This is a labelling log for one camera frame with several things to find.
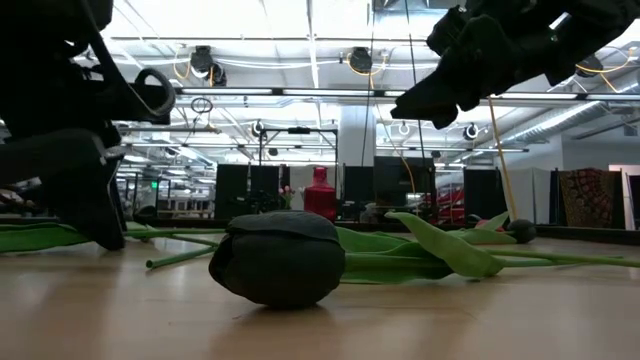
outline red vase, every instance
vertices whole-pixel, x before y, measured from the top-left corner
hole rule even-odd
[[[327,168],[313,169],[313,183],[304,190],[304,210],[336,221],[336,189],[327,183]]]

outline wooden floor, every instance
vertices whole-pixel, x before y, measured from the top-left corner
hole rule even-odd
[[[0,256],[0,359],[640,359],[640,271],[513,269],[403,286],[345,285],[273,312],[228,293],[209,257],[147,272],[195,245],[87,244]],[[640,258],[640,248],[536,240],[524,248]]]

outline black tulip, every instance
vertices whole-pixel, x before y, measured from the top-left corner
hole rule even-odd
[[[340,283],[345,254],[333,224],[303,211],[233,219],[209,264],[236,295],[277,308],[314,305]]]
[[[518,244],[526,244],[536,238],[536,226],[529,220],[518,219],[507,226],[509,234]]]

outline patterned cloth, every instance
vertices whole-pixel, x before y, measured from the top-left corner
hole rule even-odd
[[[582,169],[560,172],[560,185],[571,227],[612,226],[615,176],[609,171]]]

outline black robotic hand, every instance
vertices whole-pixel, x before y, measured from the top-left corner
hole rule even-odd
[[[620,36],[640,15],[638,0],[468,0],[434,26],[427,45],[441,56],[436,70],[396,100],[396,119],[449,126],[458,107],[545,74],[551,85],[575,64]],[[554,29],[550,24],[569,16]]]

